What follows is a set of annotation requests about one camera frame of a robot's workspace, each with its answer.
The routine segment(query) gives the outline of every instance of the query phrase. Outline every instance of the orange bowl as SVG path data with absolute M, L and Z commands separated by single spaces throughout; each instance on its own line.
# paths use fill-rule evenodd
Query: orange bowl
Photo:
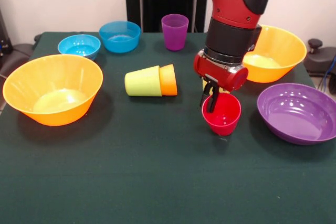
M 262 28 L 256 48 L 245 55 L 243 65 L 249 71 L 247 80 L 269 83 L 281 79 L 301 63 L 307 48 L 289 31 L 265 25 Z
M 103 82 L 100 67 L 85 57 L 50 55 L 17 68 L 3 86 L 14 109 L 48 126 L 80 119 L 90 108 Z

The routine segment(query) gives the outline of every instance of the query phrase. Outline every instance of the orange cup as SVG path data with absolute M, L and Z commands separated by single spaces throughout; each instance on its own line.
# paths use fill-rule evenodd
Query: orange cup
M 160 86 L 162 95 L 177 95 L 177 84 L 173 64 L 160 68 Z

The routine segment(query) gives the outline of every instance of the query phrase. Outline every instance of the blue bowl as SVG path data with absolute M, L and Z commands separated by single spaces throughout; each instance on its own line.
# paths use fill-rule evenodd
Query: blue bowl
M 58 44 L 61 54 L 79 55 L 95 60 L 101 46 L 100 40 L 92 35 L 78 34 L 65 38 Z
M 139 43 L 140 33 L 140 27 L 128 21 L 110 22 L 103 25 L 99 30 L 99 36 L 106 49 L 118 54 L 129 52 L 136 48 Z

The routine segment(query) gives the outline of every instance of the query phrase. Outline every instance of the table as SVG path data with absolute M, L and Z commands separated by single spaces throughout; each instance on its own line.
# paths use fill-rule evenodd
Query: table
M 33 58 L 56 54 L 72 34 L 44 33 Z M 303 147 L 274 136 L 256 107 L 269 84 L 234 92 L 243 113 L 231 136 L 208 128 L 193 70 L 204 42 L 189 34 L 182 51 L 169 52 L 161 34 L 143 34 L 129 54 L 102 47 L 103 86 L 68 126 L 39 125 L 6 106 L 2 223 L 336 223 L 335 143 Z M 127 72 L 170 63 L 177 97 L 127 96 Z M 279 82 L 312 85 L 303 65 Z

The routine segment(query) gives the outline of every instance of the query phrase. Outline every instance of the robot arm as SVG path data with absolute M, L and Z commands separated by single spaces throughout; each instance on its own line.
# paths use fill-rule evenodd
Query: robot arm
M 213 0 L 213 13 L 206 44 L 195 58 L 195 71 L 208 85 L 201 103 L 213 89 L 211 112 L 216 104 L 219 87 L 228 91 L 239 89 L 248 71 L 242 66 L 244 55 L 254 50 L 261 27 L 260 16 L 268 0 Z

